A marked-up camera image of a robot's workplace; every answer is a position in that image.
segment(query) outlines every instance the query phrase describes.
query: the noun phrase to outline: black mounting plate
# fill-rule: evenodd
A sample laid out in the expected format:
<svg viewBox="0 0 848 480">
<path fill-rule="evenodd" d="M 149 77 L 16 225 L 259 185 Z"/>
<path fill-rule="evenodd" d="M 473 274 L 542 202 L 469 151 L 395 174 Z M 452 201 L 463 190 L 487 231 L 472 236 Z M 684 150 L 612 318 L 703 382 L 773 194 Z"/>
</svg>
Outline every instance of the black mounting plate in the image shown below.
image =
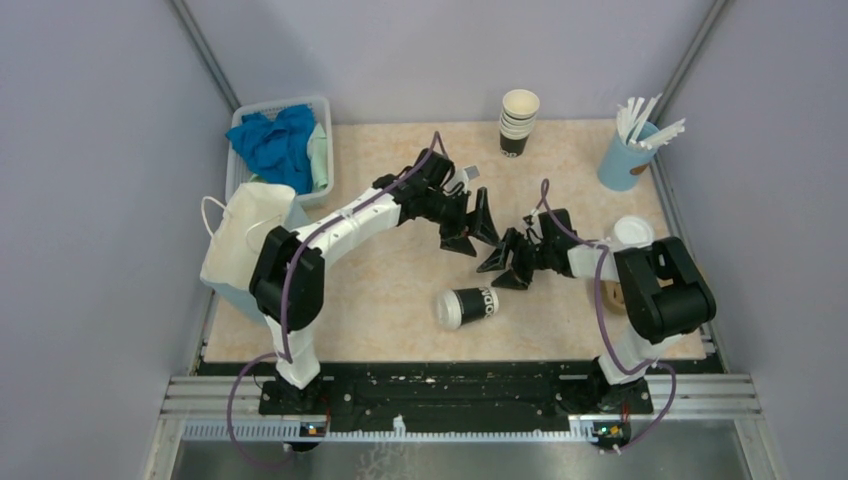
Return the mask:
<svg viewBox="0 0 848 480">
<path fill-rule="evenodd" d="M 557 401 L 582 382 L 555 362 L 325 364 L 303 391 L 265 382 L 259 413 L 329 411 L 336 432 L 390 431 L 398 415 L 409 432 L 567 431 L 569 413 L 598 412 Z M 629 397 L 631 414 L 653 411 L 643 394 L 644 385 Z"/>
</svg>

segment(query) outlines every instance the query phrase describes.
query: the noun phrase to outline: bag handle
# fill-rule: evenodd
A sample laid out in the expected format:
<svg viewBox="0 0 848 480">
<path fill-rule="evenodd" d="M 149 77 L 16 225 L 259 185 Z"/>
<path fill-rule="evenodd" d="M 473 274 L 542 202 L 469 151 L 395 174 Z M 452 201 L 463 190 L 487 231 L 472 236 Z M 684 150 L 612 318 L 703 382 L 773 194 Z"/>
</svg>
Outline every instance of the bag handle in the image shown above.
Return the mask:
<svg viewBox="0 0 848 480">
<path fill-rule="evenodd" d="M 248 236 L 248 235 L 250 235 L 250 232 L 252 232 L 254 228 L 256 228 L 256 227 L 258 227 L 259 225 L 262 225 L 262 224 L 264 224 L 264 223 L 268 223 L 268 222 L 270 222 L 271 220 L 273 220 L 273 219 L 275 219 L 275 218 L 282 219 L 282 218 L 283 218 L 283 214 L 282 214 L 282 213 L 280 213 L 280 214 L 278 214 L 278 215 L 274 215 L 273 217 L 266 218 L 265 220 L 262 220 L 261 222 L 256 222 L 256 223 L 254 223 L 253 225 L 251 225 L 251 226 L 250 226 L 250 228 L 248 228 L 247 230 L 245 230 L 245 232 L 244 232 L 244 243 L 247 245 L 247 248 L 249 248 L 249 249 L 250 249 L 253 253 L 255 253 L 255 254 L 259 255 L 259 253 L 260 253 L 260 252 L 259 252 L 259 250 L 257 250 L 257 249 L 255 249 L 255 248 L 253 248 L 253 245 L 251 245 L 251 244 L 250 244 L 250 241 L 247 239 L 247 236 Z"/>
<path fill-rule="evenodd" d="M 215 205 L 218 205 L 219 207 L 221 207 L 224 210 L 224 213 L 227 212 L 227 206 L 224 205 L 223 203 L 221 203 L 221 201 L 218 200 L 217 198 L 210 197 L 208 195 L 200 199 L 200 215 L 203 217 L 203 225 L 206 226 L 206 232 L 209 233 L 209 238 L 212 238 L 212 237 L 215 236 L 215 234 L 212 233 L 212 229 L 209 228 L 209 220 L 206 219 L 206 202 L 207 201 L 210 201 L 210 202 L 214 203 Z"/>
</svg>

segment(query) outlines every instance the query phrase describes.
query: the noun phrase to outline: gray floor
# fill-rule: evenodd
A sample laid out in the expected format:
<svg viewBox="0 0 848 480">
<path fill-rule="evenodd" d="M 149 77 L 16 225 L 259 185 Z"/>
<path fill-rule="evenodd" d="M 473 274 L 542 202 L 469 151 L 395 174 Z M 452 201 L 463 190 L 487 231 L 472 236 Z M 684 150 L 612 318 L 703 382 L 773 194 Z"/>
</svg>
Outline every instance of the gray floor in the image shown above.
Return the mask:
<svg viewBox="0 0 848 480">
<path fill-rule="evenodd" d="M 279 444 L 247 447 L 269 461 L 283 454 Z M 248 465 L 228 443 L 192 441 L 181 446 L 174 472 L 176 480 L 749 478 L 732 422 L 671 421 L 620 457 L 578 443 L 327 443 L 269 472 Z"/>
</svg>

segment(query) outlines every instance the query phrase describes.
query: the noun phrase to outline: green cloth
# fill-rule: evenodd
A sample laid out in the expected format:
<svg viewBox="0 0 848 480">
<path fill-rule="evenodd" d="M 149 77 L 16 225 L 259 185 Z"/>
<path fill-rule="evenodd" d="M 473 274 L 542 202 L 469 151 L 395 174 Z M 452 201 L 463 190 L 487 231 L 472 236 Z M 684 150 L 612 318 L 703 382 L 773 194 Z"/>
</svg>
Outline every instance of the green cloth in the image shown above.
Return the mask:
<svg viewBox="0 0 848 480">
<path fill-rule="evenodd" d="M 318 122 L 315 122 L 315 129 L 306 143 L 306 156 L 312 166 L 312 191 L 327 188 L 327 133 Z"/>
</svg>

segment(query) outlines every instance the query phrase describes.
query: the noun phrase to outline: marble pattern surface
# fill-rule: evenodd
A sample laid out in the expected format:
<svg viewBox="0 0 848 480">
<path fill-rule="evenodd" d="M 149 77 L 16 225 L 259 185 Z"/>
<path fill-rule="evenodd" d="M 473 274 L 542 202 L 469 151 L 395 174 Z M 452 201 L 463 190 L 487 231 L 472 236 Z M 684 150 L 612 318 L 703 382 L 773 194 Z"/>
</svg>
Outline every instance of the marble pattern surface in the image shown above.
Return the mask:
<svg viewBox="0 0 848 480">
<path fill-rule="evenodd" d="M 525 153 L 506 158 L 496 122 L 339 125 L 333 127 L 336 185 L 328 204 L 307 213 L 330 213 L 356 198 L 377 177 L 398 172 L 441 132 L 458 167 L 477 165 L 472 188 L 486 186 L 499 233 L 518 226 L 551 181 L 553 208 L 567 208 L 584 238 L 605 236 L 619 217 L 648 219 L 668 234 L 650 172 L 631 191 L 602 186 L 595 175 L 612 138 L 612 120 L 538 121 Z M 473 208 L 473 195 L 469 209 Z M 435 297 L 446 288 L 487 285 L 498 273 L 475 269 L 492 251 L 475 242 L 477 258 L 439 249 L 438 227 L 419 219 L 382 232 L 339 260 L 329 271 L 315 346 L 324 361 L 481 361 L 591 359 L 603 352 L 591 282 L 537 272 L 529 291 L 499 290 L 497 315 L 457 331 L 439 327 Z M 626 318 L 605 312 L 613 338 Z M 272 351 L 264 325 L 218 303 L 205 351 L 208 362 L 246 361 Z M 698 332 L 667 358 L 701 359 Z"/>
</svg>

